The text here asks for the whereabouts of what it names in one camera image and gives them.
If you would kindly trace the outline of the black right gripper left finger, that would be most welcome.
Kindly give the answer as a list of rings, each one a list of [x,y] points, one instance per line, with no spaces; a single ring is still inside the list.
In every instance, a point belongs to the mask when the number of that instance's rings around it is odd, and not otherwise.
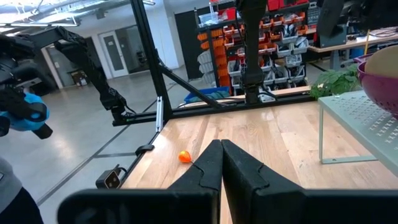
[[[213,140],[166,189],[81,190],[59,206],[58,224],[219,224],[223,146]]]

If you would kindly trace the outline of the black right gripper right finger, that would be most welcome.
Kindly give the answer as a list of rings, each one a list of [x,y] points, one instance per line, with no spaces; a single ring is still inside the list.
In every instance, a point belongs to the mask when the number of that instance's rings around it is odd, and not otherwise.
[[[305,189],[223,140],[235,224],[398,224],[398,190]]]

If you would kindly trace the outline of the small orange yellow pear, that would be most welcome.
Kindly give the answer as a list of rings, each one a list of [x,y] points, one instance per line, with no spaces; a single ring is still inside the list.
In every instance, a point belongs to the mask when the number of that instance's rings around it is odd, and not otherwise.
[[[188,151],[180,151],[178,154],[178,160],[184,164],[192,164],[192,157]]]

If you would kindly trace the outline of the purple colander bowl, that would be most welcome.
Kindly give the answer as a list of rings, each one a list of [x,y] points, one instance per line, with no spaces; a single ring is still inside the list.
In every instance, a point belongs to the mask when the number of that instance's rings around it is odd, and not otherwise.
[[[398,78],[381,77],[365,72],[367,59],[372,54],[353,60],[357,63],[358,79],[368,98],[381,109],[398,119]]]

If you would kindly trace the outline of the green potted plant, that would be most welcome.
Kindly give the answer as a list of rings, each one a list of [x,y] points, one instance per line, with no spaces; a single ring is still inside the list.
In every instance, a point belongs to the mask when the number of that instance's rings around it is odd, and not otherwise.
[[[311,84],[310,96],[315,99],[340,95],[361,89],[356,63],[342,70],[327,70],[322,72],[314,84]]]

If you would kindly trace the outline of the parts rack with small bins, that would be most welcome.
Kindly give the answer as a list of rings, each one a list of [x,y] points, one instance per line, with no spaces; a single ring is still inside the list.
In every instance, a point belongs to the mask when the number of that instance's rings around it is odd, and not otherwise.
[[[226,4],[235,0],[209,0],[210,12],[218,12],[219,23],[199,27],[195,13],[197,39],[202,53],[197,57],[203,79],[213,90],[236,96],[242,92],[241,75],[246,68],[244,23],[236,7]],[[268,11],[259,23],[258,62],[264,85],[270,90],[295,88],[306,84],[302,60],[309,43],[307,35],[314,31],[309,24],[311,1]]]

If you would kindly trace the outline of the pale green perforated shelf riser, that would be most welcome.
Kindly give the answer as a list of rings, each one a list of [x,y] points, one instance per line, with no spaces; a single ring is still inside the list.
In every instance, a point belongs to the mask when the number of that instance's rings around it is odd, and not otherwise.
[[[318,156],[322,164],[379,161],[398,177],[398,119],[373,103],[364,91],[321,97],[318,103]],[[328,113],[371,154],[324,158],[324,113]]]

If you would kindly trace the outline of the clear plastic box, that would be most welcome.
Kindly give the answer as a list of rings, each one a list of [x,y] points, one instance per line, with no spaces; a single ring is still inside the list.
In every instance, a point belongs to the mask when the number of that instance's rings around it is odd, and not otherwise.
[[[198,16],[199,27],[211,26],[219,23],[218,12],[210,12],[208,14],[202,14]]]

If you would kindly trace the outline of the brown cardboard box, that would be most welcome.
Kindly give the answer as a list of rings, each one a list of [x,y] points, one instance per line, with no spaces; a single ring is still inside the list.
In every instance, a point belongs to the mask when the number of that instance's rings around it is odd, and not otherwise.
[[[83,70],[75,70],[73,72],[70,72],[70,75],[76,85],[85,86],[88,84],[86,74]]]

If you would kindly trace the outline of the person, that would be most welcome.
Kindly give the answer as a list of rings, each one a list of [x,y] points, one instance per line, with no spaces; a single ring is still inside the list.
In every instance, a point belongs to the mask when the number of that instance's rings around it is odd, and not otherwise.
[[[3,157],[0,157],[0,224],[44,224],[35,200]]]

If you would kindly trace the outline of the silver frame bracket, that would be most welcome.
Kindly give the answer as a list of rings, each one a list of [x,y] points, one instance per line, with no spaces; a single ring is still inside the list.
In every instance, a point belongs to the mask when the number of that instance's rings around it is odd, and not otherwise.
[[[157,111],[156,111],[156,121],[155,121],[155,131],[160,133],[163,129],[164,124],[164,101],[161,96],[157,97]]]

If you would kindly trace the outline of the black aluminium table frame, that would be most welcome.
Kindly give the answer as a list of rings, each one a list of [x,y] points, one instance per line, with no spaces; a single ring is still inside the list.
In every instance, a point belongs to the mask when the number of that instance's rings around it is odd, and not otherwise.
[[[173,109],[164,82],[164,76],[172,78],[173,75],[161,65],[143,4],[138,0],[131,0],[131,5],[140,36],[144,39],[144,50],[149,55],[150,72],[155,90],[164,101],[164,124],[161,132],[157,133],[151,142],[154,148],[150,151],[142,151],[128,168],[121,179],[121,189],[154,189],[170,186],[192,165],[181,163],[177,157],[179,152],[185,150],[191,156],[198,157],[204,151],[205,144],[217,138],[220,128],[215,121],[216,118],[231,115],[235,111],[248,113],[252,109],[313,101],[308,93],[309,89],[305,87],[303,90],[278,91],[274,102],[247,104],[244,97],[236,101],[228,98],[225,103],[219,103],[207,98],[180,77],[175,77],[176,83],[190,93],[201,97],[203,103]]]

